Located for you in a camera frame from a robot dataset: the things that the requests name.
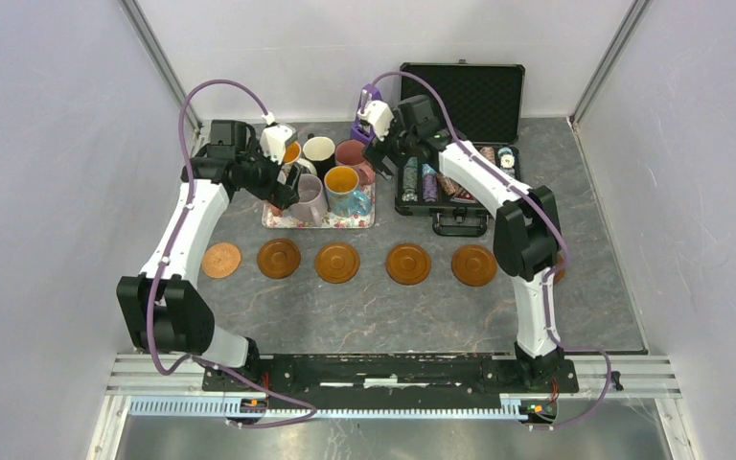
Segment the floral tray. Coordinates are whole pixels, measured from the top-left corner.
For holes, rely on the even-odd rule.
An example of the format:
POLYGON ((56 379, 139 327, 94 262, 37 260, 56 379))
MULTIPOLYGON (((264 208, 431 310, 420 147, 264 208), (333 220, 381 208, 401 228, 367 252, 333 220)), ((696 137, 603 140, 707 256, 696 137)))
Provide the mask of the floral tray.
POLYGON ((311 208, 327 204, 326 190, 317 178, 305 174, 298 187, 300 196, 309 201, 301 201, 278 214, 269 203, 264 205, 262 226, 269 229, 362 229, 369 228, 375 222, 376 209, 368 214, 354 213, 339 216, 328 210, 318 215, 311 208))

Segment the pink mug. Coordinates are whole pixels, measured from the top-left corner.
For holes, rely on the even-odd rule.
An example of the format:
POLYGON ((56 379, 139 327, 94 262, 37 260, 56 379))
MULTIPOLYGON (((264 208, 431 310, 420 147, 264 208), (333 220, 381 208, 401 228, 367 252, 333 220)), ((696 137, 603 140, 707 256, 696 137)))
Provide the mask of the pink mug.
POLYGON ((376 173, 363 155, 364 148, 358 140, 345 140, 336 145, 334 156, 338 166, 349 167, 357 173, 360 185, 370 185, 375 183, 376 173))

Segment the blue mug orange inside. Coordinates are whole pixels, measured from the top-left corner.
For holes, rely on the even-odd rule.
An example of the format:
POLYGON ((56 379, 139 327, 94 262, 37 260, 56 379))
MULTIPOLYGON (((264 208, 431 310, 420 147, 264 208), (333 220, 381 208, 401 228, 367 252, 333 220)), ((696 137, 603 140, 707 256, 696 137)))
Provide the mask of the blue mug orange inside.
POLYGON ((339 217, 368 216, 373 210, 371 199, 360 189, 359 176, 347 166, 336 166, 324 177, 330 210, 339 217))

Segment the wooden coaster one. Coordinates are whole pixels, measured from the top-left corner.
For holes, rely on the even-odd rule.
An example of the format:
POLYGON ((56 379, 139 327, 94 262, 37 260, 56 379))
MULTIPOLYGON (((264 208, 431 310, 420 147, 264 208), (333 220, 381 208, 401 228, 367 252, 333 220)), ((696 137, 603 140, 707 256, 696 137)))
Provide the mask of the wooden coaster one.
POLYGON ((286 238, 267 241, 257 255, 257 265, 267 278, 283 279, 299 267, 301 252, 298 245, 286 238))

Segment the woven rattan coaster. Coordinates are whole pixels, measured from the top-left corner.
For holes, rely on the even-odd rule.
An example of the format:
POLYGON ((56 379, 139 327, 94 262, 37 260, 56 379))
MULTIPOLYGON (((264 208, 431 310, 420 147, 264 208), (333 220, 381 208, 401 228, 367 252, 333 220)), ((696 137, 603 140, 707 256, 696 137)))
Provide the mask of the woven rattan coaster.
POLYGON ((231 242, 210 246, 201 260, 201 269, 210 278, 221 279, 234 273, 241 265, 242 253, 231 242))

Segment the wooden coaster three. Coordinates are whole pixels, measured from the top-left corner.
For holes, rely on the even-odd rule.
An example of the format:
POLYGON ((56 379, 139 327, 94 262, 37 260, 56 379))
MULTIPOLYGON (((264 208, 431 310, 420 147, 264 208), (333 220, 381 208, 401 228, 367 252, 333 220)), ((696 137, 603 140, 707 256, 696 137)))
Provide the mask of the wooden coaster three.
POLYGON ((314 268, 318 276, 330 284, 342 284, 351 280, 360 267, 356 249, 342 241, 323 245, 315 256, 314 268))

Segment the wooden coaster four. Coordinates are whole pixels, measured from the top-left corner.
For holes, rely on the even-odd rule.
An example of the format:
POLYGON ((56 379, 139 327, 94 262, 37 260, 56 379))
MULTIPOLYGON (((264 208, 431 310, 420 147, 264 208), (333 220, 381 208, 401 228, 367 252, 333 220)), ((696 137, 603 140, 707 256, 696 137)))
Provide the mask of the wooden coaster four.
POLYGON ((400 243, 389 250, 385 268, 393 281, 412 286, 427 278, 431 270, 431 259, 420 245, 400 243))

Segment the wooden coaster two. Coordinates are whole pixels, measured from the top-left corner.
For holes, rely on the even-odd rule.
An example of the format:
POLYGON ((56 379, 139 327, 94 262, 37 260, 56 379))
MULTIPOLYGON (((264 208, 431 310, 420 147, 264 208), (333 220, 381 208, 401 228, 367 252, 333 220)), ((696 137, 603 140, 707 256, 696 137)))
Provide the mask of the wooden coaster two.
POLYGON ((452 255, 451 270, 454 277, 470 287, 489 284, 497 273, 494 254, 479 244, 466 244, 452 255))

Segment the wooden coaster five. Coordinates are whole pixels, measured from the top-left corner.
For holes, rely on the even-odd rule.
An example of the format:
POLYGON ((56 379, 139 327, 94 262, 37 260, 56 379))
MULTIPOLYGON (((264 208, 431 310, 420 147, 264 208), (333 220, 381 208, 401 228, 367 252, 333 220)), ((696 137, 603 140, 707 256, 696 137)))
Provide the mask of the wooden coaster five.
POLYGON ((558 258, 557 258, 557 264, 555 266, 556 272, 554 274, 554 284, 558 284, 564 278, 565 273, 566 273, 565 267, 566 267, 566 263, 565 263, 564 255, 562 253, 559 253, 558 258))

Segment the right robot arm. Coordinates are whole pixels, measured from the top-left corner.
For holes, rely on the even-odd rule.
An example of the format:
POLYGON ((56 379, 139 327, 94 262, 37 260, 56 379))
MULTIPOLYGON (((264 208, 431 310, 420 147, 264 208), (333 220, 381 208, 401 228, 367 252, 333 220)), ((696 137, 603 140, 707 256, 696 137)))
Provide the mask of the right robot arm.
POLYGON ((455 129, 439 98, 415 96, 396 107, 361 102, 359 123, 374 132, 365 157, 389 175, 410 157, 456 181, 494 217, 493 254, 510 277, 517 304, 515 376, 528 391, 548 384, 564 361, 554 324, 554 278, 564 247, 553 192, 505 174, 455 129))

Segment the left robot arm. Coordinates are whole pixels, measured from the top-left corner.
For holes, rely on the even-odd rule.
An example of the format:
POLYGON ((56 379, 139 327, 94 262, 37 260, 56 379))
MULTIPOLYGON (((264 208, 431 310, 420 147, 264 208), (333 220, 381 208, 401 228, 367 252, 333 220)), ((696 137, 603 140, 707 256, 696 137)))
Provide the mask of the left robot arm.
POLYGON ((210 139, 180 176, 179 197, 139 274, 120 279, 116 293, 133 346, 149 354, 183 353, 226 367, 240 390, 262 380, 253 340, 229 333, 196 289, 204 251, 234 193, 247 191, 286 209, 299 200, 300 169, 283 172, 294 127, 272 123, 257 132, 242 121, 214 121, 210 139))

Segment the teal poker chip stack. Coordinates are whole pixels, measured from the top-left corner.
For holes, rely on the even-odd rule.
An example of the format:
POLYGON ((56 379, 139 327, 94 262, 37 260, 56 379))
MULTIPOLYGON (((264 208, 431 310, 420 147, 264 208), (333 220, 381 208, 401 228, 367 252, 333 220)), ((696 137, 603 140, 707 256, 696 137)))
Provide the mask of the teal poker chip stack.
POLYGON ((402 201, 418 200, 418 159, 411 157, 402 168, 402 201))

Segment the white mug orange inside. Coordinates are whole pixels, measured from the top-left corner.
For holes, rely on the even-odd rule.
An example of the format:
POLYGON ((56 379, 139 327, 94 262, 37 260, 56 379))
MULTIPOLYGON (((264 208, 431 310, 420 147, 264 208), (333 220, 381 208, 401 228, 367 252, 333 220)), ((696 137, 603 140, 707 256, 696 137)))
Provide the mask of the white mug orange inside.
POLYGON ((284 174, 289 174, 292 171, 296 171, 300 174, 312 174, 317 176, 315 166, 310 160, 303 156, 302 147, 298 142, 294 142, 288 146, 284 155, 282 172, 284 174))

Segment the purple metronome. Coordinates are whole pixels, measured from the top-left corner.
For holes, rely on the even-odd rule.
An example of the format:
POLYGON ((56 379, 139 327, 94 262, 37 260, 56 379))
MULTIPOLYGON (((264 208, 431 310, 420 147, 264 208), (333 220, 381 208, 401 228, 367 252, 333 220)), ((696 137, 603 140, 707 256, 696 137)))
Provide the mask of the purple metronome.
POLYGON ((355 119, 350 126, 350 139, 356 140, 363 145, 369 144, 374 138, 374 131, 370 125, 364 126, 359 118, 361 109, 371 101, 381 101, 380 91, 371 84, 364 85, 359 93, 356 103, 355 119))

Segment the lilac mug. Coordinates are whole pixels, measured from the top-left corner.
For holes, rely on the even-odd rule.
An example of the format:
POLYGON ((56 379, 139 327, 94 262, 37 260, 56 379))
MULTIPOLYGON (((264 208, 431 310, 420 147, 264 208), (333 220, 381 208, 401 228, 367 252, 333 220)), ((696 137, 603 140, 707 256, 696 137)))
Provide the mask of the lilac mug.
POLYGON ((298 180, 299 201, 288 208, 289 214, 314 227, 321 227, 329 205, 321 180, 314 174, 303 173, 298 180))

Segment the purple poker chip stack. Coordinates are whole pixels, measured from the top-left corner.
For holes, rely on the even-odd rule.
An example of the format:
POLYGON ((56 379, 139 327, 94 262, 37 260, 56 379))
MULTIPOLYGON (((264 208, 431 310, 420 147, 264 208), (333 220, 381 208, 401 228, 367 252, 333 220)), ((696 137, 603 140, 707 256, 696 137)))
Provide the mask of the purple poker chip stack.
POLYGON ((424 202, 435 202, 439 197, 439 183, 435 173, 423 173, 422 192, 424 202))

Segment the black mug white inside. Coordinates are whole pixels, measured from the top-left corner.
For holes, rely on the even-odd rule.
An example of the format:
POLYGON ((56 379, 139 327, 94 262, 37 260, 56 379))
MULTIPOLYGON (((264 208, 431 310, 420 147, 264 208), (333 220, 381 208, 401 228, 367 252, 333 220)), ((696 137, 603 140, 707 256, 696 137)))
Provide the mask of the black mug white inside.
POLYGON ((324 182, 327 173, 336 167, 336 144, 326 136, 308 135, 302 147, 304 157, 313 164, 317 177, 324 182))

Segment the black poker chip case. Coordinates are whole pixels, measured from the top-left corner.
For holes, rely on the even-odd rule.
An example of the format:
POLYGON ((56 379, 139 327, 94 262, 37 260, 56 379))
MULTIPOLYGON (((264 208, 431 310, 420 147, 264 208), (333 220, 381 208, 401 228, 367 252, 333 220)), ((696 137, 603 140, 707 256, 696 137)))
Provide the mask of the black poker chip case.
MULTIPOLYGON (((428 82, 446 103, 457 132, 500 170, 520 179, 518 124, 526 69, 521 64, 468 64, 405 62, 400 70, 428 82)), ((434 233, 442 237, 478 238, 489 225, 486 209, 454 180, 418 161, 418 200, 403 202, 403 167, 396 176, 395 209, 403 216, 429 217, 434 233), (424 202, 423 173, 435 173, 439 197, 424 202)))

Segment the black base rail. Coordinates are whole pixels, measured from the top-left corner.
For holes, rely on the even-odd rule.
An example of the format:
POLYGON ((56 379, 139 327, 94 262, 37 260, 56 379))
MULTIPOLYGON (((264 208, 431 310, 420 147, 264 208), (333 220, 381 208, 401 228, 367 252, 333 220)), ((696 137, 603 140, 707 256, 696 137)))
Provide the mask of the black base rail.
POLYGON ((267 389, 326 409, 493 409, 499 397, 576 393, 574 364, 539 370, 492 354, 275 354, 243 369, 267 389))

